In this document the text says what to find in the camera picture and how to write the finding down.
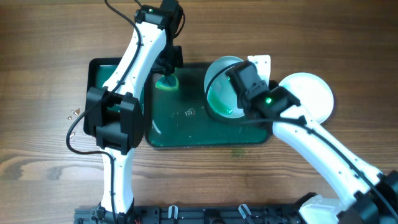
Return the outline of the green yellow sponge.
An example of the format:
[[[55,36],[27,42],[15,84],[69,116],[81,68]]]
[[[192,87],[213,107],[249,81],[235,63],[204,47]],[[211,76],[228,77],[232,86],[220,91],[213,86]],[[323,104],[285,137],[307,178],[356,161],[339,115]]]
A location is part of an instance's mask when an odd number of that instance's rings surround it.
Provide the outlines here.
[[[162,75],[155,83],[155,87],[163,91],[177,91],[179,80],[175,75]]]

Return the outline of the white plate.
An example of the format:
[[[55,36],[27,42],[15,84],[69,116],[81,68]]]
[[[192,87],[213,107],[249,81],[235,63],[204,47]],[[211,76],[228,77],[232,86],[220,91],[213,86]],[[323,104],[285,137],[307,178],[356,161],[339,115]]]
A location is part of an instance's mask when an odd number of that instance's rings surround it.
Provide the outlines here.
[[[318,123],[325,122],[332,114],[335,104],[333,92],[320,77],[298,72],[285,77],[279,85],[295,95]]]
[[[206,91],[210,80],[221,69],[242,61],[243,59],[235,56],[224,56],[215,60],[206,71],[204,91]],[[222,117],[237,119],[244,116],[244,111],[237,107],[237,96],[225,72],[221,73],[210,85],[207,100],[211,109]]]

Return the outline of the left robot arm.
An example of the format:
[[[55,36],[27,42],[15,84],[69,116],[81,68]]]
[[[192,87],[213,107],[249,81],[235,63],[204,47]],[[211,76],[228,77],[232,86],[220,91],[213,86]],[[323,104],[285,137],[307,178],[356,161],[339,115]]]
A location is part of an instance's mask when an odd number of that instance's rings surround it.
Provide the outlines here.
[[[182,50],[173,41],[184,20],[178,1],[141,6],[132,22],[131,41],[115,71],[102,87],[88,89],[84,132],[96,139],[103,158],[104,194],[97,218],[105,223],[132,220],[132,157],[145,132],[139,100],[153,73],[162,75],[168,89],[177,89],[173,74],[183,61]]]

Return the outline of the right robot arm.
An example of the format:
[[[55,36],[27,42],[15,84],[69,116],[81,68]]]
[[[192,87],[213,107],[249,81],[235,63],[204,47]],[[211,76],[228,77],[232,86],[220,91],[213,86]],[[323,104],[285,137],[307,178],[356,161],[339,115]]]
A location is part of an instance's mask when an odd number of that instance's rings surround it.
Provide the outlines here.
[[[315,194],[300,204],[305,223],[396,223],[397,171],[384,175],[329,133],[322,122],[334,107],[320,77],[293,73],[263,80],[249,61],[226,72],[248,124],[270,123],[275,137],[295,149],[330,185],[336,198]]]

